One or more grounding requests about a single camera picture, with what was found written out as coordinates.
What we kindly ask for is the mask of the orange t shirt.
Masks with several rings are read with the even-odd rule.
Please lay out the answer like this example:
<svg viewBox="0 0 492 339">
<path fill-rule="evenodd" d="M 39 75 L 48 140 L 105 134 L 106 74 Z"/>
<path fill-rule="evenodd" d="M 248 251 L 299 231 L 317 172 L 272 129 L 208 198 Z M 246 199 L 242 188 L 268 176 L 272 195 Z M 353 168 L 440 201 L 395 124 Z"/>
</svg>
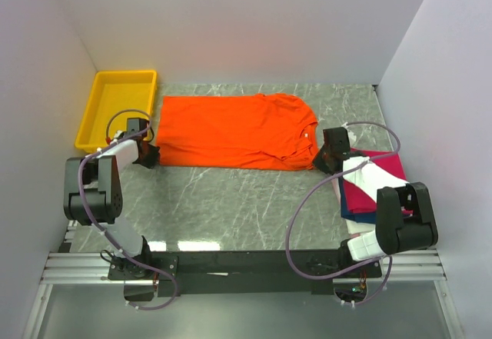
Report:
<svg viewBox="0 0 492 339">
<path fill-rule="evenodd" d="M 303 171 L 318 152 L 316 127 L 295 95 L 166 96 L 156 145 L 166 166 Z"/>
</svg>

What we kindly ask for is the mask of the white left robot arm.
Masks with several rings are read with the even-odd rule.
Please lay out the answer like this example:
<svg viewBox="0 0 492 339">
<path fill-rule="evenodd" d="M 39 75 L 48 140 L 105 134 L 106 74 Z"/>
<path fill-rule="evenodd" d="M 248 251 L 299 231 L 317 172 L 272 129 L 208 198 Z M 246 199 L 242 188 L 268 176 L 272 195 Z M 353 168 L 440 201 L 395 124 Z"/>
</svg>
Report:
<svg viewBox="0 0 492 339">
<path fill-rule="evenodd" d="M 159 148 L 146 139 L 152 133 L 148 119 L 129 118 L 126 129 L 117 131 L 107 147 L 65 162 L 65 217 L 95 228 L 115 249 L 116 258 L 128 259 L 126 269 L 137 279 L 152 273 L 154 261 L 148 242 L 121 216 L 120 171 L 129 165 L 152 169 L 158 164 Z"/>
</svg>

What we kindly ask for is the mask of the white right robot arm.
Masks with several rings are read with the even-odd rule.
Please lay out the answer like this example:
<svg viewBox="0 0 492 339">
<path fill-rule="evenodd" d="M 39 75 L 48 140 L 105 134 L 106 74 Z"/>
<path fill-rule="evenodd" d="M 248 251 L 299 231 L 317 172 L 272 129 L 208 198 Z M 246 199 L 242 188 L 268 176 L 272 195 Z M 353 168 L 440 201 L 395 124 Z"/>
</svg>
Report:
<svg viewBox="0 0 492 339">
<path fill-rule="evenodd" d="M 345 126 L 325 129 L 323 135 L 324 144 L 313 165 L 328 178 L 312 190 L 343 178 L 376 204 L 374 230 L 348 239 L 341 245 L 337 258 L 339 271 L 330 274 L 331 278 L 342 274 L 353 277 L 378 258 L 437 244 L 437 224 L 425 184 L 398 178 L 377 165 L 376 156 L 371 158 L 351 150 Z"/>
</svg>

